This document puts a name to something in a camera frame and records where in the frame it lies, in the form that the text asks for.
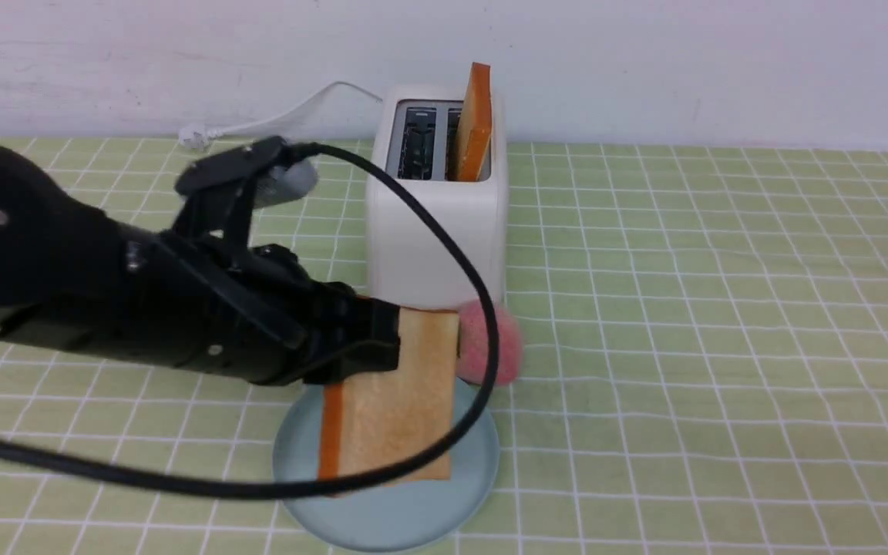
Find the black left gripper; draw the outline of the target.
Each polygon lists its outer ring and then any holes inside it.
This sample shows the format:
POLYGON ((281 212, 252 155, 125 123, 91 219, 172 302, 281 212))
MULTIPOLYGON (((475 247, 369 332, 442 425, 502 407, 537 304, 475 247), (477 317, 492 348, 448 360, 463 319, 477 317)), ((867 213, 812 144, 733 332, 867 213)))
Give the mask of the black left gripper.
POLYGON ((399 365, 399 307, 320 282, 276 244, 124 232, 116 357, 245 382, 331 384, 399 365))

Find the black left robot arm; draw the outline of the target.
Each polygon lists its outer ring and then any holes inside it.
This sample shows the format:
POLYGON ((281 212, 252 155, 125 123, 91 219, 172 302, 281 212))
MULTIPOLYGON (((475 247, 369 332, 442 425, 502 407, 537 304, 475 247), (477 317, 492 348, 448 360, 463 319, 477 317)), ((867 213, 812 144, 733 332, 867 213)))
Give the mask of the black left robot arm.
POLYGON ((254 210, 305 192, 311 164, 279 136, 190 164, 159 232, 74 199, 0 146, 0 341, 234 377, 332 384, 399 363, 399 307, 310 277, 254 210))

